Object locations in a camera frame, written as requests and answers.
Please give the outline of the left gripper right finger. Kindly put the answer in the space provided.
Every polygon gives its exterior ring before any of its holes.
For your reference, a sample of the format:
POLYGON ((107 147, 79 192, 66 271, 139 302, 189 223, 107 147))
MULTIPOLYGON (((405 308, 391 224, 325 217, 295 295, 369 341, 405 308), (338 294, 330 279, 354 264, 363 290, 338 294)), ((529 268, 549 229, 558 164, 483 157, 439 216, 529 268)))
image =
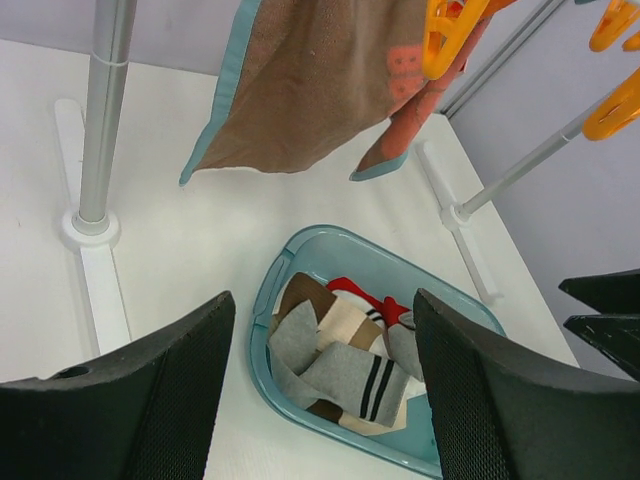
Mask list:
POLYGON ((541 355, 414 296, 445 479, 636 479, 639 385, 541 355))

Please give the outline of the white cloth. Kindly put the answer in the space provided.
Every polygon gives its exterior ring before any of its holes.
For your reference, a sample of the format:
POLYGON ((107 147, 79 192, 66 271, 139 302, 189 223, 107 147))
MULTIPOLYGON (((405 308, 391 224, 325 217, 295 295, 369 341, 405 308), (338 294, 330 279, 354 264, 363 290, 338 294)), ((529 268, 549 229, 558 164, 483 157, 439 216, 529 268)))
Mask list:
MULTIPOLYGON (((386 339, 386 323, 380 312, 380 302, 370 296, 359 296, 346 290, 335 290, 334 294, 364 312, 370 320, 381 330, 382 334, 373 341, 369 347, 369 351, 381 355, 384 358, 390 358, 388 344, 386 339)), ((407 400, 426 394, 425 384, 415 377, 409 378, 405 398, 407 400)))

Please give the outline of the white round clip hanger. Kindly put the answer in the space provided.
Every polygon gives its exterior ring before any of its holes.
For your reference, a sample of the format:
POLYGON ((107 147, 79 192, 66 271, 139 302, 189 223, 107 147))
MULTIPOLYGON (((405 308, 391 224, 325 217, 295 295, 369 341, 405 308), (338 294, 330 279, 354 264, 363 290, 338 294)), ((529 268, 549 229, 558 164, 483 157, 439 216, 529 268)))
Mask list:
POLYGON ((469 155, 525 153, 639 66, 615 40, 589 41, 604 1, 518 1, 496 14, 437 110, 469 155))

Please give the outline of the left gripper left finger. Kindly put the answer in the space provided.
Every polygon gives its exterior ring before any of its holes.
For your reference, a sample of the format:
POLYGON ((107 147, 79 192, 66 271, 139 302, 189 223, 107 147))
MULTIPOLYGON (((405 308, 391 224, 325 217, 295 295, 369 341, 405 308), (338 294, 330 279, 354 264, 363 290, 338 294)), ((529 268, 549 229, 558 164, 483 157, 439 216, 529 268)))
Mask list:
POLYGON ((2 478, 203 478, 235 312, 225 291, 113 352, 3 383, 2 478))

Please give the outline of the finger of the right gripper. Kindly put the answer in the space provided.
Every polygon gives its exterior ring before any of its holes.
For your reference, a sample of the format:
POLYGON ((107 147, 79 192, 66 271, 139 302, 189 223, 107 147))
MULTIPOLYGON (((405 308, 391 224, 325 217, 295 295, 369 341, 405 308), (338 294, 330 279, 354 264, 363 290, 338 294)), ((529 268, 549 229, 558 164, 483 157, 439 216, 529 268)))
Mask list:
POLYGON ((634 380, 639 380, 639 316, 577 315, 564 327, 598 350, 634 380))
POLYGON ((559 289, 599 313, 639 312, 639 270, 574 277, 559 289))

